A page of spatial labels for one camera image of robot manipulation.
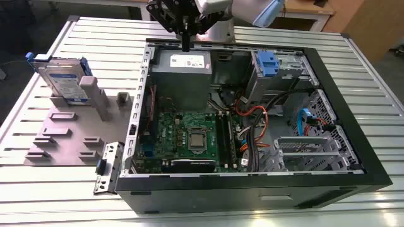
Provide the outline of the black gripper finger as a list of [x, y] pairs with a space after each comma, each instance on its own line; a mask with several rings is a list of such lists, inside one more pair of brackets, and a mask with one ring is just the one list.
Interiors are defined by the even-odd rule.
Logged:
[[222, 20], [225, 15], [225, 11], [219, 11], [209, 15], [195, 11], [187, 15], [187, 52], [191, 50], [191, 37], [195, 35], [203, 35], [215, 23]]
[[155, 5], [155, 1], [149, 1], [146, 9], [165, 29], [179, 36], [182, 40], [182, 50], [187, 52], [187, 16], [174, 14], [155, 15]]

